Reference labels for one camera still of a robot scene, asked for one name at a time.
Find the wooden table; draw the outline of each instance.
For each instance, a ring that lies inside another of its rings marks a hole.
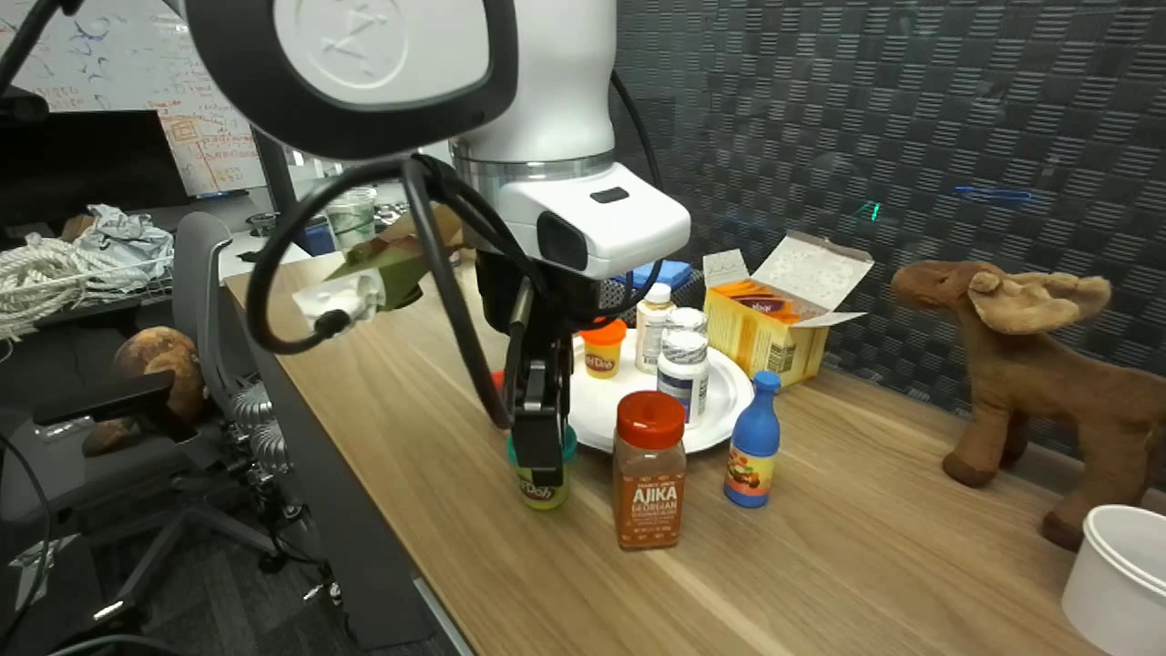
[[[281,273],[281,336],[330,266]],[[730,505],[713,447],[681,545],[624,555],[605,456],[565,511],[523,505],[437,291],[281,366],[479,651],[1095,651],[1062,616],[1071,555],[1035,532],[1058,496],[949,479],[958,420],[842,370],[781,393],[772,505]]]

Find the toy moose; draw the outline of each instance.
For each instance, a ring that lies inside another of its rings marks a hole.
[[[943,309],[964,330],[973,416],[949,478],[988,483],[1023,456],[1023,416],[1068,420],[1083,443],[1083,479],[1043,522],[1043,535],[1074,550],[1098,501],[1140,501],[1157,436],[1166,424],[1166,380],[1074,353],[1047,330],[1108,306],[1106,275],[1004,273],[988,263],[911,263],[893,275],[905,306]]]

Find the brown stuffed animal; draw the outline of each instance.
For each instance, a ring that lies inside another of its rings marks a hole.
[[[129,380],[172,370],[168,407],[179,424],[195,426],[205,411],[205,376],[197,366],[195,342],[174,329],[144,329],[115,358],[118,370]],[[118,453],[144,439],[149,430],[134,416],[104,420],[88,439],[88,456]]]
[[[1071,420],[1083,479],[1043,522],[1043,535],[1074,550],[1098,501],[1140,501],[1157,436],[1166,424],[1166,380],[1074,353],[1047,330],[1108,306],[1106,275],[1004,273],[988,263],[911,263],[897,271],[905,306],[943,309],[964,330],[973,420],[943,459],[949,478],[988,483],[1023,453],[1023,416]]]

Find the white cup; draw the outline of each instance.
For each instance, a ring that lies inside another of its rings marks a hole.
[[[1062,609],[1111,656],[1164,656],[1166,516],[1145,505],[1095,505]]]

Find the cardboard box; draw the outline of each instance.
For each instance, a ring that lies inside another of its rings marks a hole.
[[[837,306],[870,266],[866,251],[809,233],[786,233],[757,273],[749,273],[739,251],[707,253],[707,339],[749,376],[768,366],[784,385],[812,380],[832,329],[864,318]]]

